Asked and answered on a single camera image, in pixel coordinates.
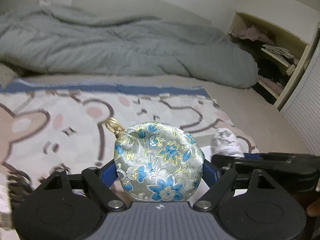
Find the folded beige clothes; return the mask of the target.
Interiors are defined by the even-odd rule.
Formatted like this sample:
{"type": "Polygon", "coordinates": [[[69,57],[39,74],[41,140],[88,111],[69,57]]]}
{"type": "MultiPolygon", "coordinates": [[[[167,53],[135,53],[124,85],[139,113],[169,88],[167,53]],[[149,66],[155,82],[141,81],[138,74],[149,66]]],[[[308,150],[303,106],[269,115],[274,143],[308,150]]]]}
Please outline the folded beige clothes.
{"type": "Polygon", "coordinates": [[[265,48],[267,51],[274,53],[275,55],[284,57],[288,60],[293,61],[294,65],[297,65],[299,63],[299,60],[295,57],[295,55],[291,54],[287,49],[277,46],[271,46],[268,44],[262,45],[263,48],[265,48]]]}

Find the open wardrobe shelf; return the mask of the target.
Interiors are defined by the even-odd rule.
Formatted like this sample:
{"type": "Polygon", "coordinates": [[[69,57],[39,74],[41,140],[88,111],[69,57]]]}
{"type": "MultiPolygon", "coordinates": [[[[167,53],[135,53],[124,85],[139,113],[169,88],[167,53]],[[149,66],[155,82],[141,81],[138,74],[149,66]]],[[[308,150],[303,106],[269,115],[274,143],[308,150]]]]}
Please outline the open wardrobe shelf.
{"type": "Polygon", "coordinates": [[[299,63],[294,65],[293,61],[263,48],[264,42],[242,40],[229,35],[231,40],[249,52],[258,64],[259,80],[254,85],[254,90],[268,103],[281,110],[299,84],[315,53],[319,43],[319,25],[314,28],[311,41],[306,42],[283,27],[238,11],[234,15],[229,32],[232,29],[239,32],[253,25],[274,41],[275,46],[287,49],[299,60],[299,63]]]}

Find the pink clothes pile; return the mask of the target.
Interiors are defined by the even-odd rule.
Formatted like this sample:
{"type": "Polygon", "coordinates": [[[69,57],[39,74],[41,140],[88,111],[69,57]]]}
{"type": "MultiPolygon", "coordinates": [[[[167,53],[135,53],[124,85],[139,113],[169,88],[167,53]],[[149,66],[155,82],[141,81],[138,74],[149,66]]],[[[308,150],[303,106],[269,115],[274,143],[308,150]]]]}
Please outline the pink clothes pile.
{"type": "Polygon", "coordinates": [[[276,45],[274,41],[272,41],[267,35],[261,33],[254,25],[239,32],[232,29],[229,32],[229,35],[242,40],[260,41],[271,46],[276,45]]]}

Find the cartoon bear print blanket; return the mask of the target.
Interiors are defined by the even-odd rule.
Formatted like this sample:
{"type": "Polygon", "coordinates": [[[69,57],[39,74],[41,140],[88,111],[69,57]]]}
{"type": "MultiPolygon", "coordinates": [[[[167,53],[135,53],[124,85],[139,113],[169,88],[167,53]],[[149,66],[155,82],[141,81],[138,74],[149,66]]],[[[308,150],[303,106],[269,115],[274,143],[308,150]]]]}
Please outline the cartoon bear print blanket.
{"type": "Polygon", "coordinates": [[[14,82],[1,90],[1,164],[25,172],[34,186],[56,168],[76,174],[102,167],[114,159],[115,138],[105,127],[109,117],[126,127],[160,122],[193,138],[227,128],[243,152],[258,152],[202,89],[14,82]]]}

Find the dark brown knitted scrunchie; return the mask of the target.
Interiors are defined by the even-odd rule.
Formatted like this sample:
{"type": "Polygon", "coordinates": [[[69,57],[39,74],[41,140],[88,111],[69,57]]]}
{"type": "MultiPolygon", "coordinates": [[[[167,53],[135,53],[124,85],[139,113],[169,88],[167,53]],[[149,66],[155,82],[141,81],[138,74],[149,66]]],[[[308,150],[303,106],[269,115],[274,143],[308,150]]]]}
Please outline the dark brown knitted scrunchie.
{"type": "Polygon", "coordinates": [[[9,172],[7,175],[7,188],[12,213],[29,197],[33,192],[32,181],[23,171],[9,172]]]}

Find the floral silk round pouch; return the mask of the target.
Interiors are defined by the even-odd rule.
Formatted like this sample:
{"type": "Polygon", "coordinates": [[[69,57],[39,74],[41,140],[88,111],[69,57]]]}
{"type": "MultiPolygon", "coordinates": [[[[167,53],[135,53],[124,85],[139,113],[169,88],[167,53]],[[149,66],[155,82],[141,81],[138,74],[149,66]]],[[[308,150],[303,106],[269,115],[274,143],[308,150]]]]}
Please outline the floral silk round pouch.
{"type": "Polygon", "coordinates": [[[181,202],[196,192],[205,156],[189,133],[154,121],[124,129],[115,118],[106,128],[116,136],[116,172],[132,200],[181,202]]]}

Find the grey quilted duvet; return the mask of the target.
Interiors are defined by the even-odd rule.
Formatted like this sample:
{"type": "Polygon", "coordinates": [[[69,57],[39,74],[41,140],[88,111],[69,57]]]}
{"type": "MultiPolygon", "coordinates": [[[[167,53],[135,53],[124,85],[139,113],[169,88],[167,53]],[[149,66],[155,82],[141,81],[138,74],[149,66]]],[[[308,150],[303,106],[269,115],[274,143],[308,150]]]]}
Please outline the grey quilted duvet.
{"type": "Polygon", "coordinates": [[[41,4],[1,14],[1,61],[42,74],[173,74],[246,89],[257,63],[219,29],[153,16],[107,20],[41,4]]]}

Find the white louvered closet door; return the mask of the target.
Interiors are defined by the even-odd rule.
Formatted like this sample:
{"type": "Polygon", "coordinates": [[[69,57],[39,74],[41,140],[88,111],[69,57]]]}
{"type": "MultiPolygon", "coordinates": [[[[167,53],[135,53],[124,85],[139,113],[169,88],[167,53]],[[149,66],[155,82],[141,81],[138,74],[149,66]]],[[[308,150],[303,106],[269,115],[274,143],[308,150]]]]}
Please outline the white louvered closet door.
{"type": "Polygon", "coordinates": [[[319,156],[319,46],[280,113],[299,135],[308,152],[319,156]]]}

